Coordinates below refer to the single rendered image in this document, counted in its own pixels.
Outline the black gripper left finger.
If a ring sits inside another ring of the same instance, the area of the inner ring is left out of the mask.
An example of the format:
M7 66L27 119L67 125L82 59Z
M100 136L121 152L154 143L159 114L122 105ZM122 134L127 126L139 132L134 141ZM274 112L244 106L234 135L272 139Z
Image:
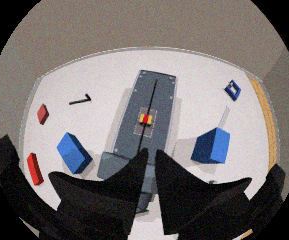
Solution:
M61 199L65 197L89 211L121 219L124 235L129 235L139 204L148 157L148 148L144 147L120 172L104 181L77 179L59 171L48 173L48 179Z

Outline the blue cube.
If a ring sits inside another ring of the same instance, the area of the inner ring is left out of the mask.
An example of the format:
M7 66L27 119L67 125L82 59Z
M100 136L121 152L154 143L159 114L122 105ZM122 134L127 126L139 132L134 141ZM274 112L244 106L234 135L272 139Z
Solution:
M65 165L73 175L83 173L87 165L93 160L91 155L83 148L83 144L72 133L65 133L63 139L57 145L57 151L59 151L59 155L63 157Z

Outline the red rectangular block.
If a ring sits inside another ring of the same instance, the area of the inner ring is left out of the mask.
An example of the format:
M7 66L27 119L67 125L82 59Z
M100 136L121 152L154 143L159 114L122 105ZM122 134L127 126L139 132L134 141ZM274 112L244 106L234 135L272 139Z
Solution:
M27 163L29 167L29 173L33 180L33 185L39 187L40 184L43 184L43 176L41 176L39 164L37 164L36 153L32 153L27 157Z
M47 117L49 116L49 113L47 111L47 107L45 107L45 104L41 105L39 108L39 111L37 111L37 116L39 116L39 123L44 125L44 121L47 120Z

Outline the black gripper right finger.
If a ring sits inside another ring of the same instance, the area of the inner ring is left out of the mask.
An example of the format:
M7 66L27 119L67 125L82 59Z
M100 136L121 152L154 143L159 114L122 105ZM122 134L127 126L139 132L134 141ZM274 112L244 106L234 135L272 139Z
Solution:
M252 177L231 183L205 183L161 149L156 149L155 173L164 236L175 235L213 205L235 197L252 183Z

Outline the blue rectangular block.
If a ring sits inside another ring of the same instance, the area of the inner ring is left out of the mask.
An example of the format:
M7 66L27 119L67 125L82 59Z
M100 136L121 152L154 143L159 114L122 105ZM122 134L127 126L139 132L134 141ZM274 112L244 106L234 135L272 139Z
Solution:
M224 164L227 159L229 137L231 133L217 127L197 137L191 160L201 164Z

